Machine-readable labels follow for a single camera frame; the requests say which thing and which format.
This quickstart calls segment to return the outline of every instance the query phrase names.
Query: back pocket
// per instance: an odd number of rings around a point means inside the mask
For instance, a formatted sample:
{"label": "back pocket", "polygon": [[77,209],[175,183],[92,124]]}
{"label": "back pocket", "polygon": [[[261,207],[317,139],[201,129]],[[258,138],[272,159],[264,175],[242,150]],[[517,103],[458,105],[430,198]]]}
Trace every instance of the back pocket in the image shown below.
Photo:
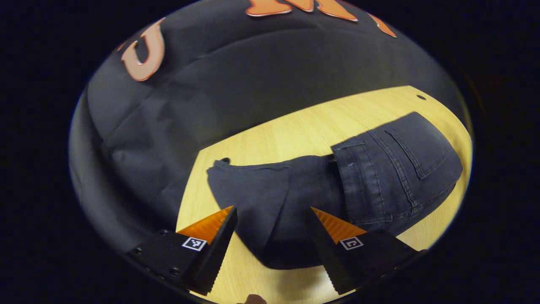
{"label": "back pocket", "polygon": [[384,132],[401,147],[420,180],[444,163],[452,149],[444,135],[416,112],[395,121]]}

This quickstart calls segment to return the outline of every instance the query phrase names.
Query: orange letter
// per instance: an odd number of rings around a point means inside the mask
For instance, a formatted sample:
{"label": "orange letter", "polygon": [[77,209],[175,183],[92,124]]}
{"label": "orange letter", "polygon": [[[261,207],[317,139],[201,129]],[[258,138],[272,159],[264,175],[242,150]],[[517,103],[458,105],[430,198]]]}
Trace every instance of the orange letter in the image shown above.
{"label": "orange letter", "polygon": [[[291,12],[293,8],[290,5],[279,3],[276,0],[250,0],[252,6],[246,10],[246,13],[253,17],[262,17],[268,15],[286,14]],[[306,11],[313,11],[313,0],[285,0],[295,7]],[[318,9],[337,18],[343,18],[351,21],[358,21],[355,16],[350,14],[346,9],[339,5],[335,0],[317,0],[319,3]]]}
{"label": "orange letter", "polygon": [[372,14],[368,13],[368,15],[373,18],[373,20],[377,23],[377,26],[379,27],[379,29],[381,29],[381,31],[389,34],[390,36],[394,37],[394,38],[397,38],[396,37],[396,34],[394,34],[394,32],[392,32],[392,30],[390,30],[390,28],[382,21],[380,20],[379,18],[373,16]]}
{"label": "orange letter", "polygon": [[161,35],[160,24],[164,19],[162,18],[154,23],[140,35],[141,38],[144,38],[148,50],[148,58],[144,63],[140,62],[135,52],[137,41],[127,47],[124,54],[122,54],[122,61],[126,66],[127,73],[136,81],[144,81],[150,78],[159,69],[163,61],[165,43]]}

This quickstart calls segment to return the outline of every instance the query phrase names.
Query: wooden table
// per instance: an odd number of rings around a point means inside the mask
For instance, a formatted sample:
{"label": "wooden table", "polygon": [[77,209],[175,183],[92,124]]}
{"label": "wooden table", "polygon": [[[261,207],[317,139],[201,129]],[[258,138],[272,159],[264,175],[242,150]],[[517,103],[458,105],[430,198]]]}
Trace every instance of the wooden table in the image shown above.
{"label": "wooden table", "polygon": [[[206,174],[215,160],[230,157],[231,164],[245,166],[305,155],[328,155],[332,153],[332,145],[412,111],[420,113],[446,136],[463,165],[463,173],[446,201],[398,236],[416,250],[429,248],[444,233],[460,207],[471,172],[473,147],[467,130],[450,110],[410,86],[364,92],[318,104],[201,150],[187,182],[177,230],[220,210]],[[268,304],[317,304],[341,297],[334,291],[323,266],[294,270],[266,268],[234,233],[212,292],[207,296],[196,295],[217,303],[236,304],[244,303],[249,294],[262,296]]]}

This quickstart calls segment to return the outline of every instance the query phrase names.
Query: black background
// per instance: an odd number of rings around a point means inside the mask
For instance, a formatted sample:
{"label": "black background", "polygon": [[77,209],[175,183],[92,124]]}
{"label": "black background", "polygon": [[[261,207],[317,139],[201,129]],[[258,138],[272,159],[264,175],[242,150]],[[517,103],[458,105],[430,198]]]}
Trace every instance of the black background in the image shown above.
{"label": "black background", "polygon": [[[477,127],[471,186],[453,225],[415,267],[356,300],[533,302],[540,84],[534,4],[350,2],[464,73],[481,101],[471,105]],[[132,269],[94,232],[71,186],[67,146],[78,96],[102,60],[141,27],[188,3],[4,4],[7,303],[185,301]]]}

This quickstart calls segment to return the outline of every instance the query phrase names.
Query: dark gray jeans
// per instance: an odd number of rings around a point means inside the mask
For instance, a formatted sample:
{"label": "dark gray jeans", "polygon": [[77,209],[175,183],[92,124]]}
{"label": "dark gray jeans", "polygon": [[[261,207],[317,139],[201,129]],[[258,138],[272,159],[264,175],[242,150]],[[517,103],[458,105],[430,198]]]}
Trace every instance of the dark gray jeans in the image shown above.
{"label": "dark gray jeans", "polygon": [[237,233],[265,266],[321,264],[303,220],[310,206],[367,231],[382,228],[398,235],[435,210],[462,172],[450,143],[418,113],[332,151],[255,166],[221,160],[208,169],[218,205],[237,207]]}

